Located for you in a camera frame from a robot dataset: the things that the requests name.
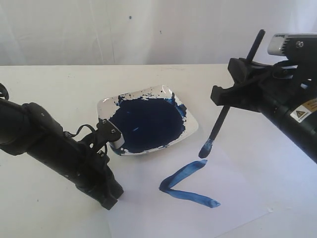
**screw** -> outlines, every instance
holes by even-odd
[[[297,41],[296,42],[296,48],[301,48],[303,46],[304,46],[304,42],[302,42],[302,41]]]

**blue paint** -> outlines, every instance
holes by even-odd
[[[171,99],[144,98],[125,100],[118,96],[119,109],[109,119],[122,132],[125,143],[117,154],[141,153],[167,146],[185,130],[186,107],[177,105],[175,95]]]
[[[217,202],[216,200],[213,200],[209,197],[199,195],[193,192],[185,192],[185,191],[179,191],[179,190],[174,190],[171,189],[173,186],[178,184],[180,181],[183,179],[187,178],[197,170],[203,168],[207,163],[207,160],[200,160],[200,161],[194,161],[189,163],[188,165],[182,167],[179,169],[176,173],[173,175],[167,177],[164,179],[160,186],[159,189],[162,192],[168,193],[169,195],[179,198],[179,199],[184,199],[184,200],[190,200],[205,206],[208,206],[210,208],[218,207],[221,204]]]
[[[200,150],[200,152],[198,154],[199,158],[204,159],[210,154],[212,144],[213,144],[213,140],[211,140],[211,139],[208,139],[205,142],[204,146],[202,147],[202,149]]]

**white paper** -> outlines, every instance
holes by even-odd
[[[112,167],[125,189],[108,213],[113,238],[212,238],[268,213],[217,143],[206,166],[173,189],[208,196],[219,201],[219,207],[159,191],[163,179],[199,160],[196,143],[192,147],[181,143],[145,156],[125,157]]]

